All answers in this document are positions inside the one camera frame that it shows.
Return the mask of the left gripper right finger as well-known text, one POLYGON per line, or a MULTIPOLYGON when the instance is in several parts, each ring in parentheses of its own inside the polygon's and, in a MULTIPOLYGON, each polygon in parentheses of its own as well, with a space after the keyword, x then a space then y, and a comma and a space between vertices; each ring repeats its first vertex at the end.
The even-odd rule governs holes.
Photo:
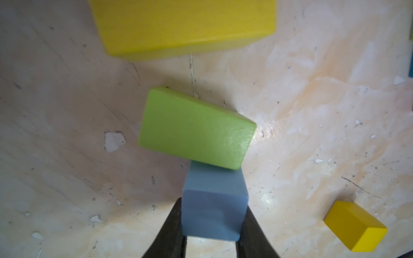
POLYGON ((236 254, 238 258, 280 258, 249 207, 242 224, 240 239, 236 242, 236 254))

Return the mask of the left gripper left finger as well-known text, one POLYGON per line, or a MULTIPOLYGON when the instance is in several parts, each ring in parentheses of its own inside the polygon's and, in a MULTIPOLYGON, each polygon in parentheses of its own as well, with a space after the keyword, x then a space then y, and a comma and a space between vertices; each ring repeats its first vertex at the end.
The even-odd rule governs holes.
POLYGON ((182 198, 178 198, 143 258, 185 258, 187 237, 183 235, 182 198))

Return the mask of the light blue cube block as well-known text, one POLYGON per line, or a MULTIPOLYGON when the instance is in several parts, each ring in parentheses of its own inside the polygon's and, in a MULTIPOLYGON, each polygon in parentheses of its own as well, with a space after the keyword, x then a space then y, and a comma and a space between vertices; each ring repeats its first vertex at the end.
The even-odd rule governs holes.
POLYGON ((243 171, 192 161, 182 194, 186 237, 238 241, 248 207, 243 171))

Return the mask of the small yellow cube block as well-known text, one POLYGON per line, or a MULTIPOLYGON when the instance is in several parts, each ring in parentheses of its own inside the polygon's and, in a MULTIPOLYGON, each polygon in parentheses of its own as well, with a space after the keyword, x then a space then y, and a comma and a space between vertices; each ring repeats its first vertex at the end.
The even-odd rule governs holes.
POLYGON ((327 227, 352 252, 372 252, 388 228, 356 203, 336 201, 324 219, 327 227))

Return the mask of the green rectangle block front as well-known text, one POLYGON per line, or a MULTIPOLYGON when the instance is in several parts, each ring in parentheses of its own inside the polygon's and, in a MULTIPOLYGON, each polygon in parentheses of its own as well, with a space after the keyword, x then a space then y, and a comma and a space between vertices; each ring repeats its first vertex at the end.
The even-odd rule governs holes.
POLYGON ((168 87, 149 91, 138 144, 152 151, 238 170, 257 125, 243 115, 168 87))

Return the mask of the yellow rectangle block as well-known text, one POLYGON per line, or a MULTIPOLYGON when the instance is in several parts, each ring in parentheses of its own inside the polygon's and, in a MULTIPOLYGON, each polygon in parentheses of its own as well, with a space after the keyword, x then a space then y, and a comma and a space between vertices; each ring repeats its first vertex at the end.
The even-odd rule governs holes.
POLYGON ((247 46, 276 30, 275 1, 90 1, 108 55, 145 61, 247 46))

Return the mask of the small teal block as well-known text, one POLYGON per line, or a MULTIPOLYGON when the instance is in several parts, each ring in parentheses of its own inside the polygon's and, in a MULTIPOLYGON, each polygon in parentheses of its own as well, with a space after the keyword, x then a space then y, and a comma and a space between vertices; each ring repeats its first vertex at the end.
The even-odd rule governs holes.
POLYGON ((411 55, 410 66, 409 66, 409 73, 408 76, 413 78, 413 54, 411 55))

